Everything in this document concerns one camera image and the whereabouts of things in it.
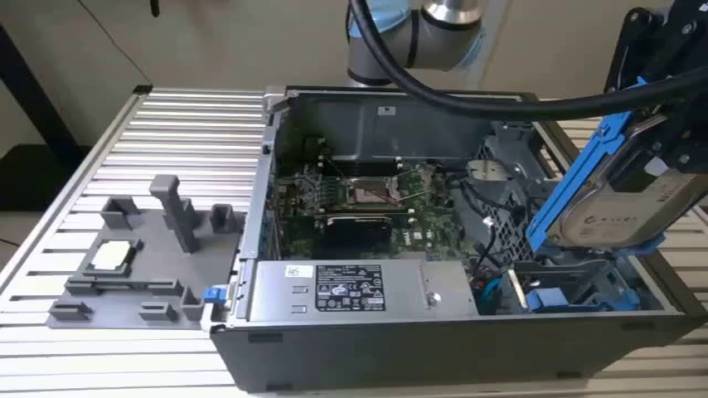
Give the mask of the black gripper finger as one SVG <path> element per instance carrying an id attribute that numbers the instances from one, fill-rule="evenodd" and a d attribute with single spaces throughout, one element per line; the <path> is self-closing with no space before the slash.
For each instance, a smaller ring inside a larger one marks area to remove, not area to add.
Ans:
<path id="1" fill-rule="evenodd" d="M 607 92 L 621 90 L 636 83 L 652 56 L 653 35 L 663 23 L 663 15 L 651 9 L 636 7 L 627 12 L 607 73 Z"/>
<path id="2" fill-rule="evenodd" d="M 707 98 L 677 105 L 668 120 L 663 160 L 681 173 L 707 174 Z"/>

